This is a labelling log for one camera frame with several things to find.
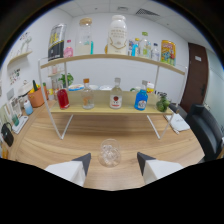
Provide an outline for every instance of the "wooden shelf board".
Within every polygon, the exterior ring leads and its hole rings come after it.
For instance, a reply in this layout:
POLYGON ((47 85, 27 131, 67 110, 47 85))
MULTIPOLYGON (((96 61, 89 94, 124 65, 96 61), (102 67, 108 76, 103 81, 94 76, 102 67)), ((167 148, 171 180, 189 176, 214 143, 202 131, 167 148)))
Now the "wooden shelf board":
POLYGON ((109 106, 110 91, 94 90, 94 108, 86 110, 82 108, 82 91, 69 91, 69 108, 61 110, 58 102, 51 107, 51 113, 65 113, 65 114, 76 114, 76 115, 159 115, 167 114, 171 115, 172 111, 168 108, 166 113, 161 113, 155 109, 157 102, 157 96, 153 93, 148 94, 148 101, 146 109, 143 111, 136 110, 134 108, 136 92, 123 91, 122 96, 122 107, 120 109, 112 109, 109 106))
POLYGON ((59 72, 57 72, 57 73, 55 73, 55 74, 50 74, 50 75, 48 75, 48 77, 52 77, 52 76, 58 75, 58 74, 60 74, 61 72, 64 72, 64 70, 59 71, 59 72))
POLYGON ((104 58, 139 61, 139 62, 157 65, 157 66, 169 69, 171 71, 177 72, 181 75, 185 74, 185 72, 173 67, 172 65, 169 65, 169 64, 166 64, 163 62, 153 61, 153 60, 147 59, 147 58, 133 57, 133 56, 128 56, 128 55, 117 55, 117 54, 92 54, 92 55, 73 56, 70 58, 59 58, 59 59, 51 60, 47 64, 42 65, 41 69, 46 68, 48 66, 65 63, 65 62, 70 62, 70 61, 78 61, 78 60, 86 60, 86 59, 104 59, 104 58))
POLYGON ((11 63, 14 62, 14 61, 20 59, 20 58, 23 58, 23 57, 27 56, 27 55, 30 54, 30 53, 32 53, 32 51, 29 51, 29 52, 20 54, 20 55, 18 55, 18 56, 16 56, 16 57, 12 58, 12 59, 9 61, 8 65, 11 64, 11 63))

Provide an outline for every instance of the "wooden desk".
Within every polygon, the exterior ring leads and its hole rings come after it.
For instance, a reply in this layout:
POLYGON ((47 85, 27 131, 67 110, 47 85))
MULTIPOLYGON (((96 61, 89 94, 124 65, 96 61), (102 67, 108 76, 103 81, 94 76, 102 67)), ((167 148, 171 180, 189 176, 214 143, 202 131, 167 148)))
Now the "wooden desk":
MULTIPOLYGON (((55 101, 48 101, 51 107, 55 101)), ((67 114, 53 114, 62 132, 69 119, 67 114)), ((159 133, 167 124, 161 115, 150 116, 159 133)), ((159 160, 178 162, 187 167, 198 163, 203 150, 191 130, 177 135, 170 127, 162 140, 147 120, 146 115, 74 115, 64 140, 53 129, 46 107, 34 110, 19 135, 9 155, 10 160, 45 169, 50 164, 70 161, 91 153, 91 162, 84 184, 85 188, 121 190, 144 186, 137 152, 159 160), (119 141, 121 162, 114 168, 103 167, 97 159, 101 142, 107 138, 119 141)))

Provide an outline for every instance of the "glass bottle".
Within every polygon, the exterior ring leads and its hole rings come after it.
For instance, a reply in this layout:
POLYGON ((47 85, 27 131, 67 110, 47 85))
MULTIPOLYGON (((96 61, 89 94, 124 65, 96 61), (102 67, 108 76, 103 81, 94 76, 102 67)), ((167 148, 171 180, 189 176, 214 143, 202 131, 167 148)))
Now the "glass bottle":
POLYGON ((89 87, 89 79, 83 79, 84 89, 81 92, 82 100, 83 100, 83 108, 84 109, 92 109, 94 107, 94 94, 93 90, 89 87))
POLYGON ((154 47, 152 49, 152 60, 159 61, 159 49, 157 43, 154 43, 154 47))
POLYGON ((91 18, 83 18, 79 22, 79 29, 75 41, 75 55, 89 55, 93 53, 91 18))
POLYGON ((67 40, 67 47, 64 50, 64 58, 73 57, 73 49, 71 47, 71 40, 67 40))
POLYGON ((132 54, 131 54, 131 56, 138 57, 138 55, 139 55, 138 44, 139 44, 139 38, 135 38, 135 44, 132 47, 132 54))
POLYGON ((146 92, 147 83, 148 83, 147 81, 142 80, 142 88, 140 92, 136 94, 135 109, 137 110, 145 110, 147 100, 148 100, 148 95, 146 92))
POLYGON ((113 109, 119 109, 122 105, 122 90, 120 88, 120 78, 115 78, 115 86, 110 91, 110 107, 113 109))
POLYGON ((69 100, 68 100, 68 94, 66 89, 63 89, 62 81, 58 81, 58 103, 61 110, 67 109, 69 107, 69 100))
POLYGON ((147 32, 142 32, 142 40, 139 42, 139 56, 144 58, 151 58, 151 43, 148 41, 147 32))

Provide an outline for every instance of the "small plant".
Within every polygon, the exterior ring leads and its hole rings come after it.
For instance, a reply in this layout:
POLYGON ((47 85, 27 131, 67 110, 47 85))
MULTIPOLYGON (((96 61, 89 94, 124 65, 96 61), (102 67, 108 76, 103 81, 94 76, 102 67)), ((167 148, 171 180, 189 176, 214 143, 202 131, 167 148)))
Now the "small plant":
MULTIPOLYGON (((74 78, 73 78, 73 76, 70 73, 68 73, 67 79, 68 79, 68 85, 70 86, 73 83, 74 78)), ((65 74, 61 74, 61 78, 59 78, 58 81, 60 81, 60 80, 62 80, 63 86, 65 86, 66 85, 66 83, 65 83, 65 74)))

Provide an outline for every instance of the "notebook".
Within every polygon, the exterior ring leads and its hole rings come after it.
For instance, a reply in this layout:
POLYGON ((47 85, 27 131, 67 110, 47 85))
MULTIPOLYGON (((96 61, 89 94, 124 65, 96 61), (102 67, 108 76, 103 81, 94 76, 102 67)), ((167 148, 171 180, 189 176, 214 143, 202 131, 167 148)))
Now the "notebook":
MULTIPOLYGON (((164 115, 164 117, 169 121, 171 118, 171 115, 164 115)), ((174 114, 170 125, 172 128, 176 129, 177 131, 185 131, 190 129, 190 126, 179 114, 174 114)))

